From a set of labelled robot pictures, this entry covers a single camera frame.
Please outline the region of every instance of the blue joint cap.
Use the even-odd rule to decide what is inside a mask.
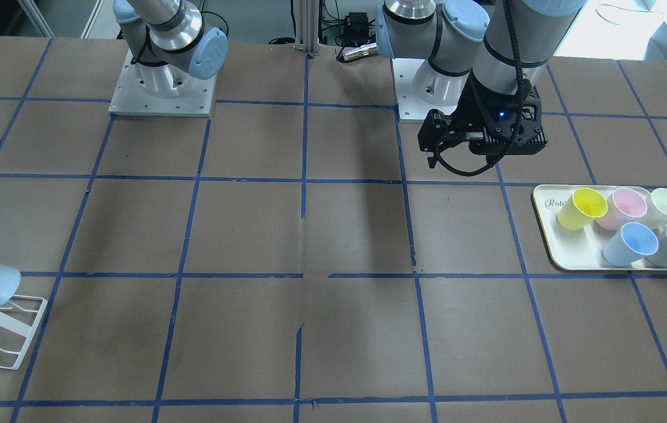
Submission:
[[[117,20],[117,24],[129,24],[140,19],[140,15],[127,0],[115,0],[112,8],[114,9],[114,18]]]
[[[386,19],[383,6],[380,5],[376,11],[376,43],[378,45],[378,56],[390,57],[393,59],[396,55],[393,54],[393,48],[390,45],[390,39],[388,38],[388,28],[385,26]]]
[[[227,36],[218,28],[212,28],[198,42],[190,59],[188,74],[198,79],[210,79],[221,69],[228,49]]]
[[[490,24],[490,17],[484,8],[472,0],[446,0],[443,16],[456,32],[475,43],[482,41]]]

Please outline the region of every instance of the cable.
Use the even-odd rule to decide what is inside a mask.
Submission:
[[[224,21],[224,25],[226,25],[226,27],[227,27],[227,30],[226,30],[226,32],[225,32],[224,34],[226,34],[227,37],[229,36],[229,24],[228,24],[227,20],[224,19],[223,16],[221,16],[220,14],[215,13],[215,12],[200,12],[200,13],[202,13],[202,14],[210,14],[210,15],[218,16],[219,19],[221,19],[222,21]]]
[[[481,168],[472,172],[465,172],[459,169],[455,169],[453,166],[449,165],[445,160],[443,160],[443,158],[440,156],[440,151],[438,150],[439,145],[442,144],[441,140],[443,137],[438,137],[438,139],[436,139],[435,145],[433,145],[433,154],[435,155],[436,160],[438,160],[438,163],[440,163],[444,168],[448,169],[449,172],[457,174],[458,176],[478,176],[478,174],[481,174],[482,172],[487,171],[487,169],[491,169],[497,165],[497,163],[506,156],[506,153],[511,150],[511,147],[513,147],[514,139],[518,134],[518,128],[521,126],[521,115],[524,110],[525,100],[524,93],[527,93],[528,91],[527,89],[522,89],[522,86],[528,88],[530,83],[529,80],[524,79],[524,73],[523,70],[521,70],[521,54],[519,53],[516,29],[514,29],[514,22],[511,18],[511,10],[508,8],[508,0],[503,0],[503,11],[506,15],[506,26],[508,26],[508,35],[510,35],[511,38],[511,50],[513,50],[514,67],[516,68],[516,94],[514,95],[516,121],[514,121],[514,124],[511,126],[511,136],[508,137],[508,142],[506,143],[506,146],[503,148],[503,150],[501,150],[500,154],[492,158],[492,160],[489,161],[487,165],[482,166]]]
[[[661,12],[658,12],[658,11],[640,11],[640,10],[637,10],[637,9],[621,8],[620,6],[610,5],[609,3],[600,3],[599,5],[597,5],[596,8],[594,8],[594,11],[597,13],[597,15],[599,17],[602,18],[603,21],[608,22],[608,24],[613,24],[613,25],[618,25],[618,26],[621,26],[621,24],[618,23],[618,22],[610,21],[610,19],[608,19],[607,17],[602,16],[602,13],[600,13],[599,9],[598,9],[600,6],[606,7],[606,8],[614,8],[614,9],[618,9],[619,11],[624,11],[624,12],[634,12],[634,13],[642,13],[642,14],[661,14]]]
[[[210,12],[210,11],[207,11],[207,10],[206,10],[206,0],[202,0],[202,2],[200,2],[200,14],[201,14],[201,15],[204,15],[204,14],[210,14],[210,15],[218,16],[219,19],[221,19],[222,21],[224,21],[224,26],[227,27],[227,30],[224,31],[224,34],[225,34],[227,37],[229,36],[229,24],[228,24],[227,20],[224,19],[223,16],[221,16],[220,14],[218,14],[218,13],[216,13],[216,12]]]
[[[294,39],[297,39],[297,21],[294,19],[294,0],[289,0],[289,10],[291,13],[291,27],[294,31]]]

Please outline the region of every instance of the light blue object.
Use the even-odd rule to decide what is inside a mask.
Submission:
[[[227,36],[218,28],[206,32],[195,48],[188,74],[198,79],[209,79],[218,73],[227,58]]]
[[[613,266],[624,267],[655,254],[658,246],[658,238],[650,228],[629,222],[602,247],[602,256]]]
[[[446,0],[443,14],[457,32],[477,43],[482,41],[490,24],[490,16],[484,8],[472,0]]]
[[[114,9],[114,19],[116,19],[117,24],[129,24],[130,22],[135,22],[140,19],[140,15],[130,3],[127,2],[127,0],[115,0],[112,8]]]
[[[385,26],[385,12],[382,7],[377,8],[376,14],[376,43],[378,43],[378,56],[395,58],[393,48],[388,38],[388,28]]]
[[[522,0],[530,9],[545,16],[568,16],[580,10],[587,0]]]

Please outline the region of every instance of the black cable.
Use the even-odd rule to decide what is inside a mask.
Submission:
[[[208,11],[205,11],[205,12],[204,12],[204,11],[201,11],[200,13],[202,13],[202,14],[210,14],[210,15],[218,16],[219,19],[221,19],[222,21],[224,21],[224,25],[226,25],[226,27],[227,27],[227,30],[226,30],[226,32],[224,32],[224,34],[225,34],[227,37],[229,36],[229,24],[228,24],[227,20],[224,19],[223,16],[221,16],[220,14],[218,14],[218,13],[216,13],[216,12],[208,12]]]
[[[294,30],[294,39],[297,39],[297,21],[294,19],[294,0],[289,0],[289,8],[291,10],[291,27]]]
[[[136,63],[140,63],[140,58],[143,57],[143,53],[146,51],[146,47],[151,44],[151,27],[146,25],[146,38],[143,40],[143,46],[140,47],[140,51],[138,51],[138,57],[133,57],[130,60],[130,64],[134,65]]]
[[[508,0],[503,0],[503,11],[506,15],[506,26],[508,26],[508,35],[510,35],[511,38],[511,50],[513,51],[514,67],[516,68],[516,94],[514,95],[516,121],[514,121],[514,124],[511,126],[511,136],[508,137],[508,142],[506,143],[506,146],[503,148],[503,150],[501,150],[500,154],[492,158],[492,160],[489,161],[487,165],[482,166],[481,168],[472,172],[465,172],[459,169],[455,169],[453,166],[446,163],[446,161],[443,160],[443,158],[440,156],[440,151],[438,150],[439,145],[442,144],[441,139],[443,137],[436,139],[435,145],[433,145],[433,154],[435,155],[436,160],[438,160],[438,163],[440,163],[444,168],[448,169],[449,172],[457,174],[458,176],[478,176],[478,174],[481,174],[482,172],[487,171],[487,169],[491,169],[497,165],[497,163],[506,156],[506,153],[511,150],[511,147],[513,147],[514,139],[518,134],[518,129],[521,127],[521,116],[522,112],[524,112],[524,100],[526,99],[524,94],[527,93],[527,89],[523,89],[525,80],[523,70],[521,69],[521,54],[519,53],[516,29],[514,29],[514,22],[511,18],[511,9],[508,8]]]

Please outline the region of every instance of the yellow cup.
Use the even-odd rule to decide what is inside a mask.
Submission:
[[[558,214],[558,222],[567,230],[580,230],[608,212],[607,199],[588,187],[577,188]]]

